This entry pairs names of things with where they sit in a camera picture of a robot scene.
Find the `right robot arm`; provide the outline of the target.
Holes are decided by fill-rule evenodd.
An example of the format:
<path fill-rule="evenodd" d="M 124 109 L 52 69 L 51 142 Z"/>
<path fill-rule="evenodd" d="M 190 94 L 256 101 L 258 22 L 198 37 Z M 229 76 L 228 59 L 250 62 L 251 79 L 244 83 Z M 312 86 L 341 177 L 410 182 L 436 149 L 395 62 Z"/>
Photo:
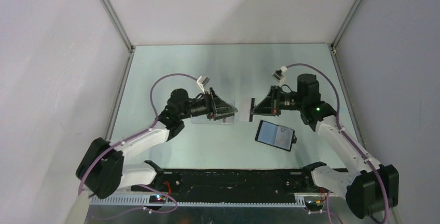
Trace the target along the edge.
<path fill-rule="evenodd" d="M 378 212 L 387 214 L 398 205 L 397 169 L 383 165 L 343 127 L 337 109 L 321 100 L 316 75 L 299 75 L 296 91 L 285 92 L 282 86 L 271 86 L 267 96 L 250 113 L 279 116 L 284 110 L 298 111 L 303 123 L 324 137 L 347 169 L 342 173 L 324 163 L 310 165 L 310 173 L 301 181 L 305 190 L 315 192 L 323 187 L 342 197 L 359 219 Z"/>

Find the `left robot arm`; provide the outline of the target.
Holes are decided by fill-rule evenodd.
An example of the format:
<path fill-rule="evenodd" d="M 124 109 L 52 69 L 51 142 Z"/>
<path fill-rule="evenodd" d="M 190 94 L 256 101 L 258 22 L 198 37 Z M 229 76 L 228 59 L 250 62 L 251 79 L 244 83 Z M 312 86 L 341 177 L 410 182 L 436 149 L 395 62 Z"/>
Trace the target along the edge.
<path fill-rule="evenodd" d="M 119 188 L 134 185 L 158 191 L 164 184 L 159 167 L 154 162 L 129 164 L 128 161 L 175 138 L 185 127 L 185 119 L 204 115 L 208 120 L 217 121 L 234 116 L 237 111 L 213 89 L 193 99 L 186 90 L 175 89 L 152 127 L 115 143 L 101 137 L 91 142 L 75 173 L 80 179 L 79 187 L 86 186 L 100 199 Z"/>

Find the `clear plastic card tray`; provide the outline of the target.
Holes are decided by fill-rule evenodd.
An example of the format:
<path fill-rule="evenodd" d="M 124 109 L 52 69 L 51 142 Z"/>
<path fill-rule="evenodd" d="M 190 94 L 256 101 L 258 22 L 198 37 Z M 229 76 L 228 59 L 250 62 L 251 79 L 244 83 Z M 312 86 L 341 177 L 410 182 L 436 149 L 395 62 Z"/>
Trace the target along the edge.
<path fill-rule="evenodd" d="M 230 113 L 235 108 L 235 101 L 215 101 L 215 112 L 213 118 L 208 118 L 207 115 L 191 117 L 192 124 L 220 124 L 233 125 L 235 121 L 235 113 Z"/>

